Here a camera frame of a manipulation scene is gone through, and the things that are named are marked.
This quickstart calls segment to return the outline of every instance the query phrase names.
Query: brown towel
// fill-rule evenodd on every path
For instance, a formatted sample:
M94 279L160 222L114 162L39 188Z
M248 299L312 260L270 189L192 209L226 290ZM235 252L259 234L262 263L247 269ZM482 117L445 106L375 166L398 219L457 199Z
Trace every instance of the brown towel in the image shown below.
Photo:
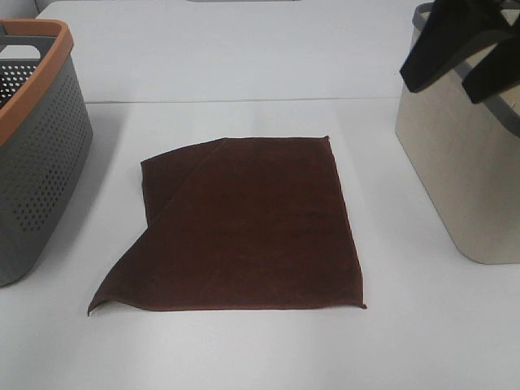
M325 138L225 138L141 163L149 227L89 305L146 310L363 304Z

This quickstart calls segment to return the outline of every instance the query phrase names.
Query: white table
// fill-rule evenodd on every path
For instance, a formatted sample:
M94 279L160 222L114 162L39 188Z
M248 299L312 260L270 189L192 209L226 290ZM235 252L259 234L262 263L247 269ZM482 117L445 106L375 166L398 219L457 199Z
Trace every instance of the white table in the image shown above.
M394 134L416 4L47 8L71 26L86 100L134 103L88 104L77 190L30 275L0 289L0 389L517 389L520 266L456 250ZM220 137L327 134L368 310L110 303L87 318L145 229L141 160Z
M453 246L393 128L398 99L90 104L94 139L41 260L0 289L3 390L515 389L519 266ZM145 229L139 162L218 137L331 137L368 310L87 305Z
M420 0L55 2L87 101L388 98Z

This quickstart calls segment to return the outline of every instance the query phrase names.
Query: microfiber towel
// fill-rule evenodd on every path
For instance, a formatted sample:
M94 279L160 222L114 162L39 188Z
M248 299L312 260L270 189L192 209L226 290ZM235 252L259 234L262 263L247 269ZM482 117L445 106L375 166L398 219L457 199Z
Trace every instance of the microfiber towel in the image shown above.
M365 307L328 137L223 138L141 168L148 228L89 313Z

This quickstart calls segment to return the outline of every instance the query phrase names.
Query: basket handle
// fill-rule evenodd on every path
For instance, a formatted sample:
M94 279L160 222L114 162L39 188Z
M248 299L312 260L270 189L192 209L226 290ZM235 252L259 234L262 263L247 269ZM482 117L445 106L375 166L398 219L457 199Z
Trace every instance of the basket handle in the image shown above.
M68 26L61 20L0 19L6 35L0 47L27 42L41 54L41 61L31 77L0 109L0 147L13 135L34 106L40 101L71 52L74 42Z
M40 59L43 59L54 44L54 40L55 38L53 37L22 37L20 35L0 35L0 51L10 45L33 46L36 47L40 53Z

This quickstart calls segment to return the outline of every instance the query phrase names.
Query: beige bin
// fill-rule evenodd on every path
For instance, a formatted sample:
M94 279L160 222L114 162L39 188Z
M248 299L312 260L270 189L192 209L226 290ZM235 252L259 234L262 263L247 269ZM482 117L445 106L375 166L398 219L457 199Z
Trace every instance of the beige bin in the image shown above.
M412 43L430 9L417 8ZM520 262L520 87L474 105L461 85L490 49L421 93L404 87L396 134L458 249L503 264Z

